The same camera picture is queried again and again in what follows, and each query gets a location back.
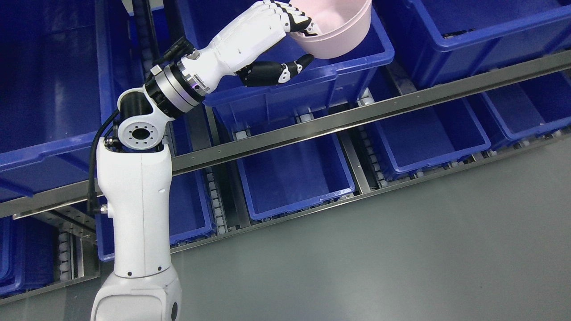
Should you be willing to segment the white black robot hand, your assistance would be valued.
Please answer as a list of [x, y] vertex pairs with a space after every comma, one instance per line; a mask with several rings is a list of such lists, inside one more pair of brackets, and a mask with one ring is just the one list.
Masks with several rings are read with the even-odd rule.
[[255, 2], [200, 49], [196, 58], [182, 58], [182, 75], [198, 93], [212, 93], [225, 76], [238, 76], [246, 87], [277, 86], [291, 81], [314, 60], [307, 53], [290, 62], [258, 58], [289, 33], [320, 34], [310, 16], [288, 3]]

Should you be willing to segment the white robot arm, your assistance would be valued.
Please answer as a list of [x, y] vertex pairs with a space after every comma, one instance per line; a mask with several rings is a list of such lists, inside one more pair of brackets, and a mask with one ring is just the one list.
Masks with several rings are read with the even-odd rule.
[[172, 265], [169, 199], [172, 160], [167, 124], [199, 106], [204, 90], [183, 76], [199, 51], [179, 38], [157, 59], [143, 86], [124, 91], [91, 146], [88, 210], [96, 185], [113, 220], [114, 268], [92, 305], [92, 321], [177, 321], [182, 287]]

